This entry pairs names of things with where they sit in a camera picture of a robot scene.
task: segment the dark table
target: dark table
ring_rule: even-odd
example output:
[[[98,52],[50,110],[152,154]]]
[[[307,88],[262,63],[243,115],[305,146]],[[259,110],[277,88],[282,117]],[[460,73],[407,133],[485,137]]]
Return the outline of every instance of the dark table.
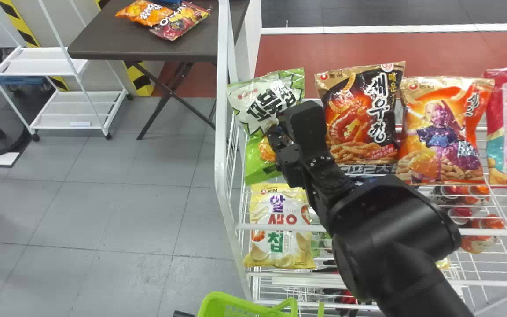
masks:
[[[175,90],[189,73],[195,62],[217,61],[218,0],[194,0],[193,4],[205,9],[211,8],[211,15],[186,34],[171,42],[155,36],[146,26],[117,18],[115,14],[131,4],[133,0],[110,0],[88,26],[68,47],[74,59],[123,60],[127,66],[134,66],[148,78],[161,85],[164,96],[146,123],[137,139],[142,139],[155,117],[171,97],[215,128],[211,119],[179,97]],[[234,41],[237,40],[250,0],[230,0]],[[179,60],[173,78],[161,82],[138,62],[142,60]]]

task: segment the white shelf cart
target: white shelf cart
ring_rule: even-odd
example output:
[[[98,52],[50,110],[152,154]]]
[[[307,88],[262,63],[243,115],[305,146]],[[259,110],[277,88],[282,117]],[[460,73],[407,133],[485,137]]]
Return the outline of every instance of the white shelf cart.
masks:
[[[220,0],[218,69],[217,69],[217,129],[215,144],[215,184],[217,196],[224,219],[225,227],[236,263],[239,278],[247,300],[262,305],[276,305],[286,297],[296,297],[299,313],[316,315],[318,302],[324,302],[326,315],[338,316],[335,309],[359,309],[359,316],[380,316],[380,309],[371,305],[335,303],[335,295],[325,295],[324,288],[345,289],[339,275],[331,273],[313,273],[307,269],[275,269],[270,267],[245,268],[242,259],[249,252],[252,229],[294,230],[300,231],[299,225],[260,225],[249,223],[248,206],[251,191],[241,182],[239,193],[233,190],[234,173],[243,170],[246,136],[239,122],[235,120],[231,108],[227,105],[227,74],[232,82],[237,81],[233,49],[232,28],[228,27],[231,17],[228,0]],[[485,135],[486,128],[478,129],[479,135]],[[485,152],[485,137],[480,138],[479,150]],[[272,180],[284,182],[284,179]],[[489,203],[483,207],[481,214],[498,214],[507,227],[507,189],[490,186]],[[422,186],[419,191],[426,196],[431,194],[433,186]],[[231,203],[233,195],[239,195],[239,204]],[[324,232],[321,225],[304,225],[301,229],[312,232]],[[451,267],[444,271],[445,277],[453,288],[471,308],[479,315],[507,301],[507,229],[461,229],[463,235],[496,235],[500,241],[491,249],[481,254],[470,254],[462,249],[450,255]],[[332,255],[322,250],[316,258],[318,268],[325,267],[323,262],[332,259]]]
[[[73,0],[68,0],[75,10],[83,26],[87,23],[82,18]],[[109,61],[107,64],[117,79],[121,90],[115,92],[88,92],[83,86],[83,72],[87,69],[88,60],[72,59],[67,48],[64,46],[58,31],[46,6],[42,0],[38,0],[42,12],[50,24],[52,32],[58,44],[57,48],[25,48],[22,46],[5,24],[0,21],[0,26],[14,39],[17,47],[0,64],[0,77],[2,76],[44,76],[56,89],[48,99],[40,113],[32,123],[26,122],[18,111],[8,93],[0,85],[0,92],[26,126],[33,140],[38,142],[40,137],[37,130],[41,129],[76,129],[76,130],[101,130],[105,138],[110,139],[109,127],[115,117],[121,103],[128,94],[125,85],[118,74],[113,70]],[[80,92],[62,92],[51,80],[50,76],[71,76],[76,79],[81,88]]]

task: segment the orange snack bag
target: orange snack bag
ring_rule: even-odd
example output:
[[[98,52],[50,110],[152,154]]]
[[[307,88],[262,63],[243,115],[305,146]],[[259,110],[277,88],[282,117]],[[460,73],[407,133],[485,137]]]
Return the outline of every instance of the orange snack bag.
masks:
[[[481,78],[403,79],[397,176],[411,184],[484,182],[476,129],[493,87]]]
[[[116,16],[123,16],[132,22],[138,22],[145,26],[155,26],[172,13],[173,10],[170,8],[146,0],[137,0],[120,10]]]

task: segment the yellow snack bag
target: yellow snack bag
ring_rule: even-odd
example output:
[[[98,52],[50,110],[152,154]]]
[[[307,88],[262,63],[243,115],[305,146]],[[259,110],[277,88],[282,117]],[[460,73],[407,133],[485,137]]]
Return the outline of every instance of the yellow snack bag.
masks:
[[[310,224],[309,205],[302,188],[260,183],[251,185],[251,190],[250,223]],[[244,258],[244,266],[314,269],[311,239],[311,232],[252,230],[252,247]]]

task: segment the yellow and black striped tape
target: yellow and black striped tape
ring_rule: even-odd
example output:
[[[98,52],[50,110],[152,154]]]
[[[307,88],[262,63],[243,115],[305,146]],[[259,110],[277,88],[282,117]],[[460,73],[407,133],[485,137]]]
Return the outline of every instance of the yellow and black striped tape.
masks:
[[[11,2],[11,0],[0,0],[0,6],[8,16],[13,26],[17,29],[18,33],[25,40],[27,46],[30,48],[40,48],[40,43],[38,43],[37,39],[34,37],[33,32],[30,30],[29,26],[27,26],[25,20],[22,19],[21,14],[18,12],[13,2]],[[50,77],[50,79],[54,82],[56,87],[66,92],[69,91],[64,78],[60,76],[53,76]]]
[[[102,10],[109,1],[110,0],[95,0],[95,3],[99,7],[99,10]],[[134,84],[137,95],[146,97],[151,96],[151,93],[154,91],[154,85],[151,80],[136,67],[128,66],[125,62],[123,62],[123,64],[125,65],[126,73],[129,75],[130,81]],[[139,61],[137,64],[146,69],[143,61]]]

